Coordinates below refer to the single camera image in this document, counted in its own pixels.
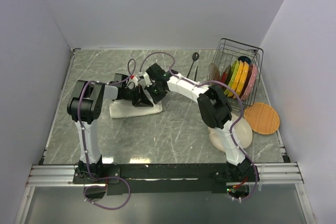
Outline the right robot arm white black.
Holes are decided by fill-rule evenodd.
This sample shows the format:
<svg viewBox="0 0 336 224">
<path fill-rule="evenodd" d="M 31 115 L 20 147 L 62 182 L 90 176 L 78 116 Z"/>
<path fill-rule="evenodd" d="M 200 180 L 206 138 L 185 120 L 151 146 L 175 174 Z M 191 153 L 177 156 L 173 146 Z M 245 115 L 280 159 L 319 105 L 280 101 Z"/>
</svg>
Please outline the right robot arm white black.
<svg viewBox="0 0 336 224">
<path fill-rule="evenodd" d="M 227 162 L 233 165 L 229 169 L 231 178 L 239 182 L 248 175 L 247 167 L 242 164 L 246 159 L 246 152 L 234 131 L 235 124 L 241 118 L 236 121 L 232 119 L 232 107 L 218 81 L 211 81 L 210 86 L 199 84 L 180 73 L 165 72 L 156 63 L 140 73 L 140 77 L 154 103 L 161 101 L 169 91 L 196 102 L 203 122 L 213 129 L 225 150 Z"/>
</svg>

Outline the white cloth napkin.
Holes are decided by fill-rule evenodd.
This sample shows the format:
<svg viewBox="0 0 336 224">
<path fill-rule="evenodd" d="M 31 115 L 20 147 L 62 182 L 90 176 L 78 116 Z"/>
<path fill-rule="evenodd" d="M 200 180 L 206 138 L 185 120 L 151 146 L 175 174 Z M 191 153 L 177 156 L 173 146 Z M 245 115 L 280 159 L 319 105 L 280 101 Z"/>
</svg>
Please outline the white cloth napkin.
<svg viewBox="0 0 336 224">
<path fill-rule="evenodd" d="M 134 107 L 131 101 L 117 100 L 109 105 L 110 116 L 113 119 L 146 116 L 162 112 L 162 103 L 150 107 Z"/>
</svg>

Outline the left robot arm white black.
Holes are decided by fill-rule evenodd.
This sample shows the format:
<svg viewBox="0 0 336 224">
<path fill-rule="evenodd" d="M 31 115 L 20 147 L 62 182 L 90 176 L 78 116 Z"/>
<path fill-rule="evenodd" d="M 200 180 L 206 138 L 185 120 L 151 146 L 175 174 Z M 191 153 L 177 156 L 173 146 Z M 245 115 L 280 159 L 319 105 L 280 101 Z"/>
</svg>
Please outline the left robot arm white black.
<svg viewBox="0 0 336 224">
<path fill-rule="evenodd" d="M 100 117 L 104 100 L 112 100 L 122 117 L 127 109 L 142 112 L 154 108 L 153 102 L 139 84 L 131 82 L 129 76 L 116 73 L 108 84 L 78 80 L 67 104 L 67 113 L 75 122 L 79 132 L 81 156 L 79 169 L 92 183 L 104 177 L 102 155 L 98 146 L 97 119 Z"/>
</svg>

